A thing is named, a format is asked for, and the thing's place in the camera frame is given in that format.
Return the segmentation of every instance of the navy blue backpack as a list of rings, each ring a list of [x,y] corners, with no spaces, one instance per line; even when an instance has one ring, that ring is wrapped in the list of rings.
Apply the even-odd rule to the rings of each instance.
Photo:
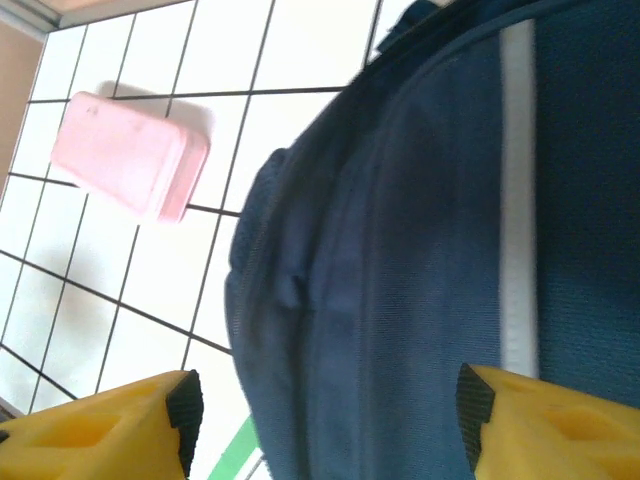
[[[640,2],[418,1],[380,50],[232,246],[275,480],[472,478],[464,362],[640,407]]]

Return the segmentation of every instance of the pink box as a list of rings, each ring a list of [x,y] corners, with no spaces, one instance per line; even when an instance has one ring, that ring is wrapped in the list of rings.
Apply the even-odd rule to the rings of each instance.
[[[67,106],[51,163],[140,220],[177,223],[208,154],[200,133],[80,92]]]

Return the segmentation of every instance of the white reflective stripe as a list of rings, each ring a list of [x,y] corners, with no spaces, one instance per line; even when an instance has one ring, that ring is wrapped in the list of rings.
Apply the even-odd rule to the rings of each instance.
[[[500,317],[502,368],[538,376],[535,23],[500,35],[503,88]]]

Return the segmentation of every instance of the tiled floor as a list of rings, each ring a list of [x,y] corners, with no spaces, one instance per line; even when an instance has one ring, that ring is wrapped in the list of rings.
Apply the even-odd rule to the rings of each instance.
[[[249,416],[222,287],[253,176],[373,58],[408,3],[190,0],[50,35],[0,204],[0,397],[28,413],[195,368],[206,410],[192,478],[214,478]],[[180,225],[136,225],[49,167],[80,90],[211,135]],[[237,478],[268,478],[259,458]]]

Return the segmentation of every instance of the black rubber pad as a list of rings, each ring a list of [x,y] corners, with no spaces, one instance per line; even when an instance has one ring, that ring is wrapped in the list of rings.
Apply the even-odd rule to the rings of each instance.
[[[191,370],[167,395],[167,412],[171,426],[180,433],[178,454],[185,478],[188,478],[204,413],[198,372]]]
[[[489,423],[491,419],[495,396],[491,387],[468,364],[464,363],[460,367],[456,408],[458,425],[472,472],[475,472],[482,453],[480,427],[483,423]]]

